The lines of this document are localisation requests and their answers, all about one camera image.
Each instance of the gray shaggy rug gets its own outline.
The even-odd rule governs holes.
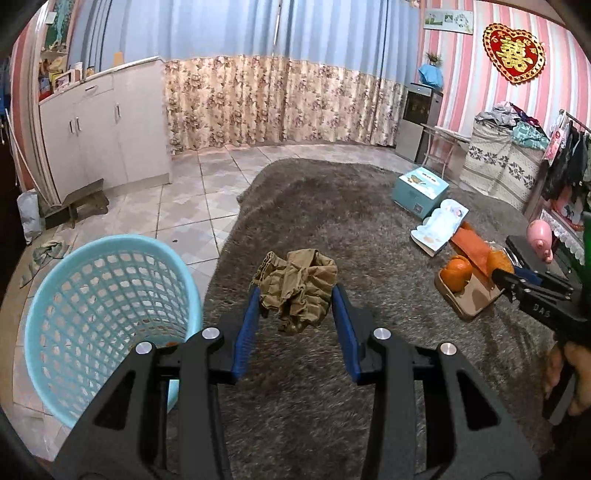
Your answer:
[[[419,220],[390,198],[398,175],[305,159],[266,167],[240,198],[205,298],[205,325],[246,299],[268,251],[284,258],[317,248],[336,261],[351,302],[372,307],[379,323],[420,346],[453,341],[536,452],[545,452],[551,441],[541,417],[541,371],[551,332],[504,297],[471,323],[458,318],[433,284],[454,251],[447,245],[430,258],[410,240]],[[467,220],[485,239],[504,243],[525,232],[527,221],[507,203],[454,187],[449,196],[470,209]],[[260,325],[246,377],[219,391],[234,478],[359,478],[373,387],[347,376],[332,316],[295,337],[280,335],[272,316]]]

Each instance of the plastic basket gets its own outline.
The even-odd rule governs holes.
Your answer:
[[[170,247],[108,236],[65,257],[39,287],[25,327],[27,369],[43,403],[72,428],[134,345],[183,342],[201,325],[197,287]],[[172,381],[169,409],[177,394]]]

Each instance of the pink striped wallpaper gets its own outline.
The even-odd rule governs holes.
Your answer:
[[[591,125],[591,64],[568,30],[536,15],[490,2],[424,3],[426,8],[474,12],[474,35],[422,30],[419,65],[425,63],[428,51],[443,56],[444,98],[439,125],[469,136],[475,115],[503,100],[537,118],[548,134],[561,108]],[[514,86],[499,74],[482,45],[484,29],[495,22],[528,30],[544,45],[547,61],[539,77]]]

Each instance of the pink piggy bank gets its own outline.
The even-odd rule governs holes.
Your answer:
[[[527,228],[527,242],[546,263],[552,263],[552,229],[543,220],[534,220]]]

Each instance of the white cabinet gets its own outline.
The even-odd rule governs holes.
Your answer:
[[[51,176],[62,202],[99,179],[105,190],[153,177],[169,181],[164,63],[159,58],[100,72],[44,100],[40,112]]]
[[[164,64],[151,62],[113,74],[117,135],[127,178],[170,173],[164,110]]]
[[[115,92],[109,90],[77,103],[74,109],[86,174],[90,182],[105,179],[105,190],[129,180],[117,137],[115,103]]]
[[[60,200],[66,195],[90,183],[74,124],[74,104],[69,92],[41,106],[43,140],[47,152],[51,176]]]

